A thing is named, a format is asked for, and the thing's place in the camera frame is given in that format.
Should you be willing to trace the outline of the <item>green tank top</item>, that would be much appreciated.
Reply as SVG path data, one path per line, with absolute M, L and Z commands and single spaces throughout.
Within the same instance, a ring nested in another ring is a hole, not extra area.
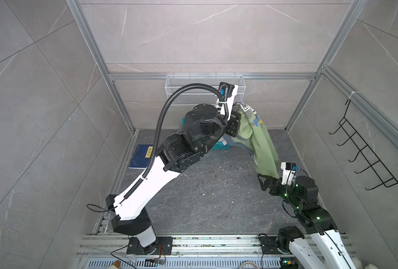
M 275 146 L 270 138 L 268 129 L 254 110 L 244 102 L 236 102 L 232 112 L 241 115 L 240 128 L 235 137 L 225 139 L 232 146 L 240 147 L 255 159 L 258 174 L 279 178 L 279 160 Z

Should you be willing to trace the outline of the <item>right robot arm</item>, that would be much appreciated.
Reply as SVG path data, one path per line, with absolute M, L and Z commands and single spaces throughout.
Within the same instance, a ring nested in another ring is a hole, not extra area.
M 304 227 L 323 255 L 327 265 L 318 258 L 296 227 L 279 229 L 277 246 L 279 251 L 291 253 L 305 269 L 354 269 L 356 266 L 342 241 L 337 225 L 331 215 L 319 205 L 318 186 L 308 176 L 295 177 L 291 181 L 259 174 L 261 189 L 269 190 L 291 206 L 294 216 Z

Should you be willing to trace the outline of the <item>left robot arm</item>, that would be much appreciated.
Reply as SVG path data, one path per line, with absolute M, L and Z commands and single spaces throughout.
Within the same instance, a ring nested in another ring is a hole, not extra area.
M 210 104 L 195 106 L 185 115 L 177 133 L 155 150 L 149 174 L 139 175 L 119 195 L 107 196 L 107 208 L 115 214 L 111 224 L 116 233 L 137 238 L 145 251 L 156 247 L 158 240 L 145 206 L 167 183 L 199 162 L 224 135 L 236 137 L 241 114 L 232 112 L 227 122 L 223 117 Z

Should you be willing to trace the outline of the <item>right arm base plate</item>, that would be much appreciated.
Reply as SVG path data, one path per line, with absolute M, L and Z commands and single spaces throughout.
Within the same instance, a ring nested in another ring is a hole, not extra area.
M 258 240 L 263 254 L 285 254 L 286 245 L 285 240 L 280 236 L 268 236 L 266 234 L 259 234 Z

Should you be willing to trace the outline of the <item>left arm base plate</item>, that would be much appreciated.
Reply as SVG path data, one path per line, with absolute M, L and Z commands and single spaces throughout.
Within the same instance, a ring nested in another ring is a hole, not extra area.
M 156 241 L 147 247 L 143 247 L 136 237 L 131 237 L 127 245 L 126 254 L 135 255 L 170 255 L 173 248 L 173 237 L 158 236 Z

